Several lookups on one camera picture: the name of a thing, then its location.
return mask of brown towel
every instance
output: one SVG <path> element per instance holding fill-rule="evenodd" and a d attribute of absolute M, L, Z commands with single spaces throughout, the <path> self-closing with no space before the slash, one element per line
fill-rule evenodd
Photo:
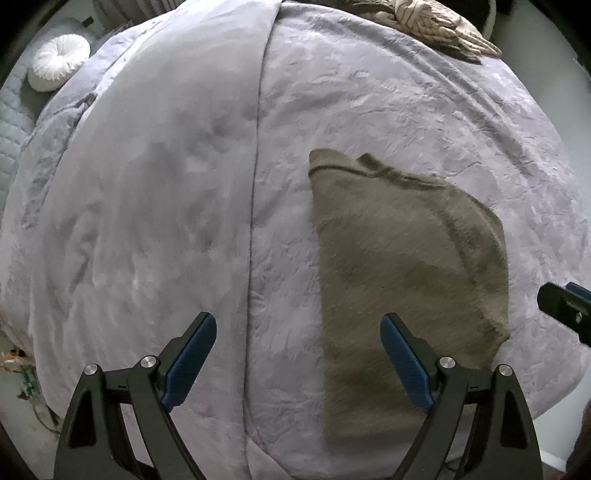
<path fill-rule="evenodd" d="M 320 238 L 327 439 L 421 424 L 379 339 L 398 313 L 436 352 L 490 368 L 508 338 L 501 221 L 434 176 L 403 173 L 369 154 L 310 153 Z"/>

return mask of decorative pillow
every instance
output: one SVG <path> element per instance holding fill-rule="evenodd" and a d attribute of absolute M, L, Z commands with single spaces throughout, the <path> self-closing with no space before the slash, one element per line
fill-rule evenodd
<path fill-rule="evenodd" d="M 90 44 L 81 35 L 69 34 L 43 44 L 29 67 L 28 80 L 38 92 L 64 85 L 90 56 Z"/>

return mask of bed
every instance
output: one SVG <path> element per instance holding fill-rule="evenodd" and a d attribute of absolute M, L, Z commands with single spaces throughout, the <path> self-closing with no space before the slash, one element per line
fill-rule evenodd
<path fill-rule="evenodd" d="M 218 341 L 172 417 L 208 478 L 391 475 L 416 430 L 323 440 L 318 147 L 437 174 L 490 207 L 509 258 L 495 362 L 533 416 L 577 385 L 589 355 L 535 297 L 591 284 L 588 227 L 556 131 L 502 60 L 326 7 L 189 0 L 107 41 L 22 149 L 2 327 L 34 354 L 48 405 L 63 415 L 86 364 L 133 365 L 207 310 Z"/>

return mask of black clamp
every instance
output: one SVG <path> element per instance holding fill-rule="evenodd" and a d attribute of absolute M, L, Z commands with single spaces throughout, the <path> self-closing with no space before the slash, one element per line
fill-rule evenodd
<path fill-rule="evenodd" d="M 64 419 L 54 480 L 205 480 L 169 412 L 187 397 L 216 334 L 214 317 L 201 312 L 159 356 L 109 372 L 87 365 Z M 121 404 L 133 405 L 153 467 L 136 460 Z"/>
<path fill-rule="evenodd" d="M 591 291 L 570 282 L 565 288 L 546 283 L 538 291 L 538 307 L 579 334 L 579 340 L 591 346 Z"/>
<path fill-rule="evenodd" d="M 407 394 L 428 414 L 392 480 L 437 479 L 465 404 L 477 407 L 456 480 L 543 478 L 534 423 L 509 365 L 464 368 L 414 337 L 395 313 L 384 316 L 380 333 Z"/>
<path fill-rule="evenodd" d="M 216 321 L 201 313 L 159 356 L 103 372 L 87 365 L 64 421 L 54 480 L 205 480 L 169 413 L 187 397 L 216 339 Z M 436 480 L 465 404 L 477 404 L 456 479 L 541 480 L 531 416 L 511 367 L 464 368 L 437 355 L 390 313 L 381 338 L 413 403 L 428 413 L 394 480 Z M 154 466 L 136 460 L 121 404 L 132 404 Z"/>

